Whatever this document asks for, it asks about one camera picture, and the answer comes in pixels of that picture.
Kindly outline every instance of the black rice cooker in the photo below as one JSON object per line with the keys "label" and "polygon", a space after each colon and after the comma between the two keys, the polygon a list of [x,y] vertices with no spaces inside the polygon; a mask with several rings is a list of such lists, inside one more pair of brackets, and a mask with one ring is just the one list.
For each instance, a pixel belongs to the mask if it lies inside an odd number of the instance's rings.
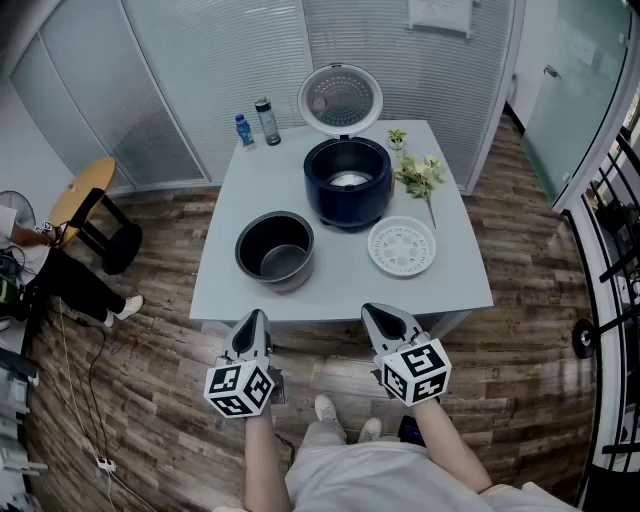
{"label": "black rice cooker", "polygon": [[326,223],[357,228],[377,221],[391,200],[393,169],[386,149],[362,137],[382,111],[382,89],[363,69],[332,64],[300,87],[298,108],[312,128],[335,137],[304,160],[305,188]]}

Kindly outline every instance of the wheel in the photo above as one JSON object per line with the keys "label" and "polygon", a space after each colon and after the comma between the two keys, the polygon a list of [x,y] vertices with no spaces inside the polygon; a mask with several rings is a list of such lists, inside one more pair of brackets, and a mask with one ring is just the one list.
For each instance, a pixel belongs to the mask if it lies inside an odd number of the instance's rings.
{"label": "wheel", "polygon": [[571,342],[576,355],[580,359],[588,359],[593,356],[596,345],[600,343],[600,335],[593,324],[583,318],[573,326]]}

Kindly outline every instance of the water bottle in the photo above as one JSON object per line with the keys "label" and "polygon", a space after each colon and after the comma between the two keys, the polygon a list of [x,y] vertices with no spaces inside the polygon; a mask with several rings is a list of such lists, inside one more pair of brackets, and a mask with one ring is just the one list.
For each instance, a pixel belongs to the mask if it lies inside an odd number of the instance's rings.
{"label": "water bottle", "polygon": [[240,135],[242,145],[245,149],[254,147],[255,142],[253,140],[253,135],[251,135],[251,126],[249,126],[249,123],[247,123],[247,120],[242,114],[238,114],[236,116],[236,131],[238,132],[238,135]]}
{"label": "water bottle", "polygon": [[273,110],[271,110],[271,102],[267,98],[260,98],[256,101],[256,112],[258,112],[267,144],[269,146],[280,144],[280,133],[278,133],[276,116],[273,115]]}

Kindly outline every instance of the rice cooker lid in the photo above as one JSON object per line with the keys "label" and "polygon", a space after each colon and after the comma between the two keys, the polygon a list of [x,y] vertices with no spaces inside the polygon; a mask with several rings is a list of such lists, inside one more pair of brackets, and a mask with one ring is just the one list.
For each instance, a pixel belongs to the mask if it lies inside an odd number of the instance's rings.
{"label": "rice cooker lid", "polygon": [[364,69],[331,64],[311,73],[298,91],[298,110],[316,130],[339,137],[356,135],[382,112],[382,89]]}

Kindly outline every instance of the white plate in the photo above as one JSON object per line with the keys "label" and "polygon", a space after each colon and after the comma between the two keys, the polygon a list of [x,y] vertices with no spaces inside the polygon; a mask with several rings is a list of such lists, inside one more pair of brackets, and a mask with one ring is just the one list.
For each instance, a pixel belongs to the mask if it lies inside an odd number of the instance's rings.
{"label": "white plate", "polygon": [[431,230],[412,217],[387,217],[369,232],[371,259],[394,276],[414,276],[427,269],[436,257]]}

